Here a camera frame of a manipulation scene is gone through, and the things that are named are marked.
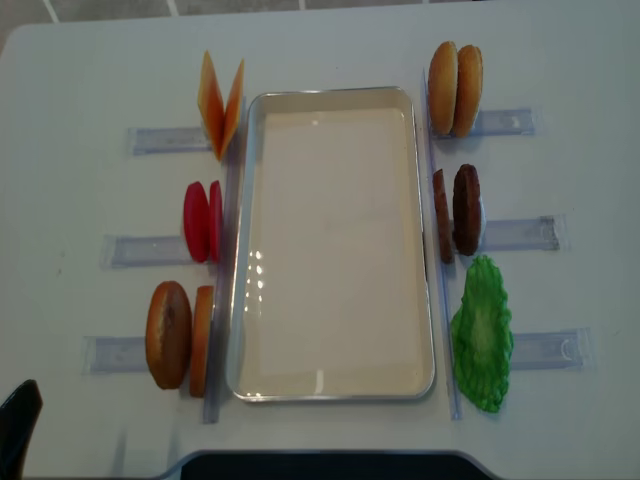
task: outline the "metal tray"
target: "metal tray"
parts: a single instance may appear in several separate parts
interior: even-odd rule
[[[231,390],[423,395],[435,366],[411,100],[392,87],[265,94],[248,129]]]

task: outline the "red tomato slice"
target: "red tomato slice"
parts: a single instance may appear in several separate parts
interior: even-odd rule
[[[220,261],[220,237],[222,236],[222,192],[217,180],[209,189],[209,245],[211,259],[214,263]]]
[[[184,196],[184,235],[191,258],[200,263],[209,256],[208,212],[209,203],[204,187],[200,182],[192,183]]]

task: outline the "tray rim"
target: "tray rim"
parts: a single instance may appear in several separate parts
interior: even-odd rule
[[[427,256],[426,256],[426,241],[425,241],[425,229],[424,229],[424,209],[423,209],[423,205],[422,205],[422,189],[420,186],[420,162],[419,162],[419,153],[418,153],[418,130],[417,130],[417,124],[416,124],[416,117],[415,117],[415,108],[413,105],[413,101],[411,100],[411,97],[409,96],[409,94],[402,88],[398,87],[398,86],[380,86],[380,87],[361,87],[361,88],[345,88],[345,89],[329,89],[329,90],[299,90],[299,91],[283,91],[283,92],[265,92],[262,93],[260,95],[257,95],[252,101],[251,104],[249,106],[249,109],[247,110],[247,148],[245,149],[245,158],[243,159],[244,161],[242,162],[242,178],[241,178],[241,189],[238,192],[238,231],[237,231],[237,238],[236,238],[236,254],[235,254],[235,262],[234,262],[234,271],[233,271],[233,279],[232,279],[232,298],[231,300],[231,309],[230,309],[230,318],[229,318],[229,335],[228,335],[228,341],[231,339],[231,336],[233,335],[233,332],[235,329],[238,328],[238,326],[234,325],[234,320],[233,320],[233,311],[234,311],[234,307],[233,307],[233,303],[234,303],[234,299],[235,299],[235,287],[237,284],[237,276],[238,276],[238,257],[239,257],[239,249],[240,249],[240,245],[242,243],[242,239],[241,239],[241,233],[242,233],[242,217],[243,217],[243,212],[244,212],[244,205],[243,205],[243,199],[244,199],[244,188],[246,186],[246,167],[247,167],[247,156],[248,156],[248,152],[249,152],[249,144],[253,141],[252,136],[251,136],[251,121],[252,121],[252,116],[254,114],[254,110],[256,108],[256,105],[263,100],[264,98],[271,98],[271,97],[280,97],[280,96],[289,96],[289,95],[322,95],[322,94],[331,94],[331,93],[348,93],[348,92],[366,92],[366,91],[375,91],[375,90],[382,90],[382,91],[388,91],[388,90],[393,90],[396,91],[398,93],[400,93],[401,95],[403,95],[408,103],[409,103],[409,110],[410,110],[410,115],[411,115],[411,124],[412,124],[412,134],[413,134],[413,157],[414,157],[414,162],[415,162],[415,169],[416,169],[416,181],[417,184],[415,185],[415,188],[417,189],[417,194],[418,194],[418,214],[420,217],[420,242],[421,242],[421,251],[422,251],[422,279],[423,279],[423,284],[424,284],[424,292],[425,292],[425,301],[426,301],[426,317],[424,318],[423,321],[427,321],[427,327],[428,327],[428,331],[426,332],[426,334],[424,334],[425,340],[429,341],[431,343],[431,373],[430,375],[426,376],[426,382],[424,385],[424,388],[422,388],[421,390],[415,392],[415,393],[410,393],[410,394],[400,394],[400,395],[361,395],[361,394],[344,394],[344,395],[326,395],[326,394],[309,394],[309,395],[260,395],[260,396],[248,396],[245,395],[242,392],[239,392],[236,390],[236,388],[234,388],[232,382],[230,382],[229,379],[229,364],[230,364],[230,357],[232,355],[232,353],[234,352],[233,349],[230,349],[227,347],[227,352],[226,352],[226,358],[225,358],[225,381],[227,383],[227,386],[229,387],[229,390],[231,390],[231,392],[233,393],[233,395],[242,400],[243,402],[246,403],[275,403],[275,402],[286,402],[286,403],[307,403],[307,402],[357,402],[357,401],[366,401],[366,402],[370,402],[370,401],[388,401],[388,400],[392,400],[392,401],[409,401],[409,400],[416,400],[418,398],[423,397],[429,390],[431,390],[431,388],[433,387],[433,384],[435,382],[435,376],[436,376],[436,365],[435,365],[435,345],[434,345],[434,336],[433,336],[433,318],[431,315],[431,298],[430,298],[430,292],[429,292],[429,284],[427,281]]]

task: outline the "brown patty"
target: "brown patty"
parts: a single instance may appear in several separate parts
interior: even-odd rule
[[[478,47],[467,45],[458,52],[458,92],[453,133],[456,137],[469,135],[476,120],[482,96],[482,53]]]
[[[462,165],[453,184],[453,240],[458,252],[473,255],[482,229],[480,181],[473,165]]]
[[[458,52],[453,42],[442,43],[429,66],[429,117],[433,129],[446,135],[453,126],[458,85]]]
[[[180,387],[191,355],[191,307],[178,282],[162,282],[153,292],[145,346],[149,371],[158,386]]]
[[[433,176],[433,200],[436,204],[440,258],[444,263],[453,263],[453,241],[451,240],[451,226],[449,223],[449,205],[447,204],[447,193],[444,188],[442,169],[438,170]]]
[[[189,393],[192,397],[204,397],[212,311],[213,287],[198,288],[198,293],[196,294],[196,309],[193,315],[191,379],[189,381]]]

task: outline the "gray floor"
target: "gray floor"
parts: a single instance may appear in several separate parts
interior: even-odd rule
[[[214,13],[345,8],[461,0],[0,0],[0,52],[29,23],[81,22]]]

